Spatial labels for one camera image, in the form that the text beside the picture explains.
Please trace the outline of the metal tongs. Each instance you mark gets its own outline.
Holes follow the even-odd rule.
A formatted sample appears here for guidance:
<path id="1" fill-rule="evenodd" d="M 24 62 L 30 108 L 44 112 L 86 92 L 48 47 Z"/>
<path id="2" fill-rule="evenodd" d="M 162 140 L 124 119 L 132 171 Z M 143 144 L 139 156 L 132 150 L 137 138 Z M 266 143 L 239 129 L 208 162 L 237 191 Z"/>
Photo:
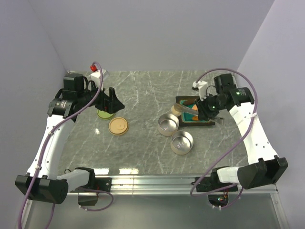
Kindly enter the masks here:
<path id="1" fill-rule="evenodd" d="M 188 114 L 199 117 L 198 110 L 193 110 L 189 107 L 186 107 L 186 106 L 178 104 L 178 103 L 175 103 L 174 107 L 175 107 L 176 110 L 180 111 L 181 113 L 188 113 Z M 221 125 L 224 124 L 224 118 L 222 118 L 222 117 L 205 118 L 204 120 L 205 121 L 213 121 L 213 122 L 221 124 Z"/>

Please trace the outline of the beige round bun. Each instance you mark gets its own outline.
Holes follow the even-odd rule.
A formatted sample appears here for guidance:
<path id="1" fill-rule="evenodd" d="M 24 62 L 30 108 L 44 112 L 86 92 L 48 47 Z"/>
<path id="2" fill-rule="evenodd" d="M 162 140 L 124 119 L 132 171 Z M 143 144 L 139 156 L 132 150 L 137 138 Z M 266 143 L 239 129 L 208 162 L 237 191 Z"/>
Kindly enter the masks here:
<path id="1" fill-rule="evenodd" d="M 176 110 L 174 105 L 171 107 L 171 112 L 174 116 L 179 117 L 181 115 L 181 112 Z"/>

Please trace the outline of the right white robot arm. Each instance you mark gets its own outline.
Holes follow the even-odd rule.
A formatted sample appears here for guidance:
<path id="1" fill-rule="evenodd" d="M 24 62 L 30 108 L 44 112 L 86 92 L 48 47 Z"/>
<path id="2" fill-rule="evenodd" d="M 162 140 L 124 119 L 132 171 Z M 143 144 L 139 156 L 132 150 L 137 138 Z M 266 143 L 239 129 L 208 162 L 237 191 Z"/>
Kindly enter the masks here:
<path id="1" fill-rule="evenodd" d="M 203 192 L 225 188 L 236 191 L 236 185 L 251 189 L 275 184 L 288 167 L 286 158 L 279 157 L 271 146 L 257 114 L 257 93 L 254 87 L 237 87 L 232 74 L 214 78 L 216 94 L 200 95 L 195 104 L 198 118 L 209 121 L 227 110 L 241 134 L 247 153 L 248 165 L 243 167 L 215 167 L 208 169 L 210 176 L 200 177 L 196 185 Z"/>

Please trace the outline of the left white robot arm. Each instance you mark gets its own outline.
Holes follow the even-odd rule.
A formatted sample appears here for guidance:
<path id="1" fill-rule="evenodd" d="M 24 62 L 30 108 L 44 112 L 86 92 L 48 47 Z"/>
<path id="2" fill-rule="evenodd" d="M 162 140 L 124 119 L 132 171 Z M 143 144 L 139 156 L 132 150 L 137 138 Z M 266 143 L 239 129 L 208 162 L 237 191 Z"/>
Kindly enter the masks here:
<path id="1" fill-rule="evenodd" d="M 18 175 L 15 180 L 16 187 L 27 199 L 61 204 L 67 194 L 78 187 L 86 192 L 96 188 L 93 169 L 77 167 L 71 175 L 59 176 L 58 166 L 78 111 L 86 105 L 109 114 L 125 108 L 114 88 L 109 88 L 106 94 L 100 86 L 108 75 L 106 70 L 102 70 L 89 76 L 80 73 L 67 73 L 64 76 L 63 88 L 49 103 L 45 133 L 34 161 L 26 174 Z"/>

